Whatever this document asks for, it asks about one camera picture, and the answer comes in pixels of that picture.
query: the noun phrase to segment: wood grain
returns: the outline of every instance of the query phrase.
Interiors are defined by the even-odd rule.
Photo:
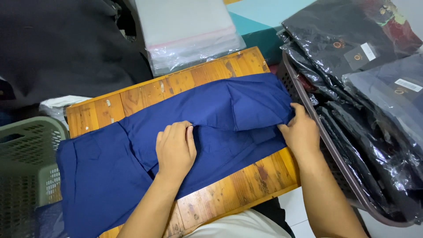
[[[246,49],[70,106],[70,134],[75,137],[104,127],[195,86],[264,72],[269,68],[258,48]],[[164,237],[186,235],[204,223],[293,190],[299,187],[298,176],[298,166],[285,148],[177,200]],[[104,232],[100,238],[115,238],[121,227]]]

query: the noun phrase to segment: barcode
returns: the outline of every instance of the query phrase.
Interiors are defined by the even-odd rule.
[[[423,87],[417,84],[410,83],[409,81],[405,81],[403,79],[398,79],[397,81],[395,81],[395,83],[416,92],[419,92],[423,89]]]
[[[361,45],[361,49],[363,49],[364,53],[366,54],[369,61],[376,59],[376,55],[374,55],[373,51],[371,50],[368,43],[364,43]]]

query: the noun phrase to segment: stack of plastic bags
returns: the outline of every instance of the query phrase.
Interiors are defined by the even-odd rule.
[[[244,49],[223,1],[136,0],[153,75]]]
[[[317,0],[282,46],[375,209],[423,221],[423,42],[389,0]]]

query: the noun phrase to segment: teal box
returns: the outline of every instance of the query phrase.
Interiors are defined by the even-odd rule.
[[[315,0],[242,0],[226,7],[247,48],[257,46],[268,65],[282,59],[281,23]]]

